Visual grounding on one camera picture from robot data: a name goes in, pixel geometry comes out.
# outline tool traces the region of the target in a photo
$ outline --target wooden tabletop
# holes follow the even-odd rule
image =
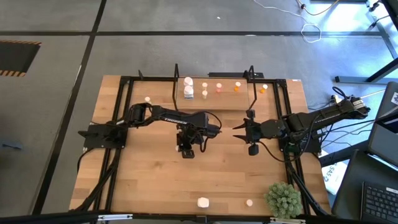
[[[104,76],[93,115],[94,122],[111,120],[120,78]],[[214,81],[212,78],[201,80],[208,83]],[[245,87],[241,86],[239,90],[247,91],[248,100],[229,102],[248,108],[254,98],[253,86],[247,85],[243,79],[241,83]],[[287,86],[292,111],[307,112],[301,81],[287,80]],[[134,82],[131,105],[142,103],[149,96],[153,105],[173,109],[172,87],[172,82]],[[260,84],[256,86],[255,119],[257,122],[277,119],[272,86],[269,85],[265,93],[259,92],[261,87]],[[183,100],[178,99],[177,104],[184,104]],[[271,158],[261,145],[258,155],[249,156],[244,141],[233,137],[234,134],[244,134],[244,129],[232,130],[243,123],[246,117],[244,110],[236,108],[211,112],[222,121],[222,133],[209,139],[205,153],[201,153],[195,145],[194,159],[182,159],[181,154],[175,151],[177,130],[173,123],[158,121],[147,127],[130,129],[121,154],[111,210],[128,213],[272,215],[263,195],[273,183],[287,181],[284,164]],[[212,116],[210,123],[218,124]],[[275,156],[283,158],[276,139],[262,141]],[[82,159],[70,208],[79,206],[97,184],[103,155],[104,149],[95,149]],[[322,208],[330,213],[319,161],[307,153],[301,160],[306,186]],[[104,207],[107,188],[106,185],[100,208]],[[210,206],[198,208],[199,197],[210,199]],[[253,201],[253,206],[246,206],[247,199]]]

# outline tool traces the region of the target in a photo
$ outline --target green succulent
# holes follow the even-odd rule
[[[277,218],[295,218],[303,209],[301,193],[285,182],[272,184],[264,198]]]

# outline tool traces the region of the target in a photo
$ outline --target gray floor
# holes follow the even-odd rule
[[[258,1],[299,13],[293,0]],[[327,7],[327,4],[306,3],[313,11]],[[0,0],[0,31],[91,30],[99,5],[100,0]],[[378,10],[375,14],[383,13],[382,6]],[[324,31],[365,31],[373,22],[364,4],[338,4],[319,17],[303,15],[309,22],[319,23]],[[99,29],[300,31],[303,24],[301,18],[263,9],[250,0],[113,0],[105,7]],[[391,20],[386,19],[382,24],[395,44],[398,35]],[[0,77],[0,126],[6,127],[0,129],[0,137],[24,145],[22,151],[0,151],[3,183],[0,216],[5,217],[30,211],[88,37],[2,36],[0,39],[43,43],[24,78]],[[267,78],[301,79],[308,105],[317,105],[334,94],[333,85],[356,96],[383,89],[382,85],[336,84],[333,77],[369,76],[391,60],[381,37],[324,37],[314,44],[305,43],[301,37],[97,37],[44,212],[68,210],[76,162],[83,145],[77,131],[86,129],[90,122],[103,75],[137,75],[140,69],[145,76],[172,76],[174,63],[178,63],[182,75],[206,76],[208,72],[242,72],[254,65]],[[372,108],[368,119],[375,117],[381,97],[365,99]],[[339,125],[354,122],[344,121]],[[339,141],[354,144],[368,134]],[[328,139],[340,135],[332,133]],[[344,144],[331,144],[325,150],[333,152],[344,147]]]

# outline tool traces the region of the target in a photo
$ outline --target concrete floor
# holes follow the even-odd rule
[[[258,1],[300,13],[293,0]],[[91,30],[100,2],[0,0],[0,31]],[[328,6],[305,2],[312,11]],[[374,15],[382,13],[381,6]],[[365,31],[373,22],[364,4],[341,3],[318,17],[302,15],[309,22],[319,23],[324,31]],[[300,31],[303,24],[301,18],[263,9],[250,0],[113,0],[105,7],[99,30]],[[398,35],[391,20],[385,19],[382,24],[395,45]],[[30,211],[88,37],[0,39],[43,43],[24,78],[0,77],[0,126],[6,127],[0,129],[0,137],[24,145],[22,151],[0,151],[0,216],[5,217]],[[145,76],[172,76],[174,64],[178,63],[182,75],[206,76],[208,72],[242,72],[254,65],[267,78],[301,79],[308,105],[316,105],[327,101],[334,93],[334,85],[356,96],[383,89],[383,85],[336,84],[333,78],[369,76],[391,60],[381,37],[325,37],[314,44],[305,43],[301,37],[96,37],[43,212],[68,210],[83,145],[77,131],[86,129],[90,122],[103,75],[137,75],[140,69]],[[375,117],[381,97],[365,99],[372,108],[368,119]],[[354,144],[368,134],[340,141]],[[332,133],[328,139],[340,135]],[[333,152],[344,147],[332,144],[325,150]]]

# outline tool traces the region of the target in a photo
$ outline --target wooden table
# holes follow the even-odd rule
[[[94,122],[105,123],[111,120],[120,78],[104,76],[93,115]],[[201,80],[212,82],[211,78]],[[261,86],[256,86],[257,102],[253,107],[256,110],[255,119],[257,122],[277,119],[272,86],[269,85],[263,94],[259,92]],[[287,80],[287,86],[292,111],[307,112],[301,81]],[[172,87],[172,82],[134,82],[131,105],[142,103],[149,96],[153,105],[173,109]],[[239,103],[246,109],[249,107],[254,98],[253,85],[245,82],[243,89],[245,88],[247,92],[242,90],[243,93],[240,94],[247,94],[248,100],[231,100],[231,104]],[[177,97],[178,105],[184,104],[181,100],[184,99]],[[121,154],[111,211],[271,216],[272,212],[263,195],[268,192],[271,184],[287,181],[284,164],[271,158],[261,145],[258,155],[249,156],[244,141],[232,137],[234,134],[244,134],[244,129],[232,130],[243,123],[243,118],[246,117],[244,110],[235,108],[211,112],[221,119],[222,133],[208,141],[205,153],[201,153],[195,145],[194,159],[182,159],[181,154],[175,151],[177,130],[173,123],[157,121],[147,127],[130,129],[126,147]],[[210,123],[218,124],[211,116]],[[263,142],[274,155],[283,158],[276,139],[264,139]],[[97,184],[103,155],[104,149],[95,149],[82,159],[70,208],[79,206]],[[306,186],[322,208],[330,213],[320,163],[307,153],[301,160]],[[104,208],[106,193],[107,186],[104,188],[100,208]],[[209,198],[210,206],[198,208],[199,197]],[[245,205],[247,199],[253,201],[252,207]]]

